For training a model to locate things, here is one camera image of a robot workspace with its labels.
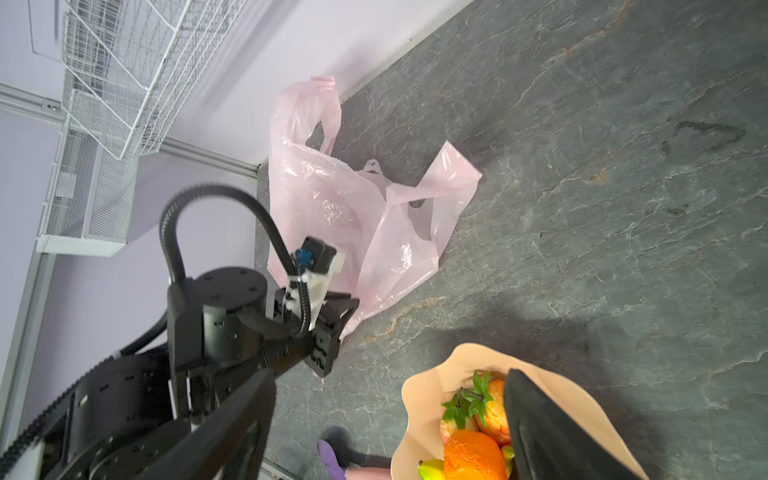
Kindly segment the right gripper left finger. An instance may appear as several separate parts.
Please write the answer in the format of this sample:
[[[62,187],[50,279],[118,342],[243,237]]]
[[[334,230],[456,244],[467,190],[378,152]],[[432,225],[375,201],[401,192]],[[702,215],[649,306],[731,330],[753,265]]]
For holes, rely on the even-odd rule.
[[[275,375],[270,370],[261,370],[139,477],[256,479],[275,405]]]

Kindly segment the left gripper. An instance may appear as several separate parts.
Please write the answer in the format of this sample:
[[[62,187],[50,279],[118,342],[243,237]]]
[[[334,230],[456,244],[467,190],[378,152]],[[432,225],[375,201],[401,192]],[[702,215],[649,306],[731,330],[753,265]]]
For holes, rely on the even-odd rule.
[[[272,362],[276,377],[304,363],[319,378],[327,377],[338,358],[341,334],[359,308],[360,301],[350,294],[329,292],[320,308],[315,327],[302,338],[277,343]]]

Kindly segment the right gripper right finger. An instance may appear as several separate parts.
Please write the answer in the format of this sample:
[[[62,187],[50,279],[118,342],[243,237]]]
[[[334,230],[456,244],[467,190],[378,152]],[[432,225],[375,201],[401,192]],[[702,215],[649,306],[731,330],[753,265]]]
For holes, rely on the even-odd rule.
[[[521,479],[637,479],[524,372],[511,369],[503,393],[515,469]]]

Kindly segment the orange tangerine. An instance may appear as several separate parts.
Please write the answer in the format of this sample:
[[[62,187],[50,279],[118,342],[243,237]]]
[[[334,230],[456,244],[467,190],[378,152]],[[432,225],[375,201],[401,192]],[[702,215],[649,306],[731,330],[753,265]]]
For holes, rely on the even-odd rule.
[[[444,473],[447,480],[507,480],[501,449],[487,435],[459,430],[444,445]]]

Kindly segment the pink plastic bag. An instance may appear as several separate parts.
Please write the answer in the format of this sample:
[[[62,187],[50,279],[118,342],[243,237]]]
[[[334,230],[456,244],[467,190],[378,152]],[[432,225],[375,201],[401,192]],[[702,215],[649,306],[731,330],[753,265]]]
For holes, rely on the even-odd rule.
[[[308,237],[344,253],[333,291],[360,305],[343,329],[392,307],[433,276],[481,173],[444,143],[414,187],[387,179],[375,160],[355,170],[332,155],[341,103],[332,77],[283,90],[270,119],[270,214],[289,251]]]

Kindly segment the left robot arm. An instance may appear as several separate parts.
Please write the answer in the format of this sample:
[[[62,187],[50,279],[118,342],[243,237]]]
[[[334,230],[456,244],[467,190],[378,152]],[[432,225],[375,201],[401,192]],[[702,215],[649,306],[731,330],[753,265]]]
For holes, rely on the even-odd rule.
[[[1,457],[5,479],[255,479],[276,381],[304,363],[327,375],[357,299],[330,292],[297,336],[298,298],[250,269],[173,284],[165,344],[107,359]]]

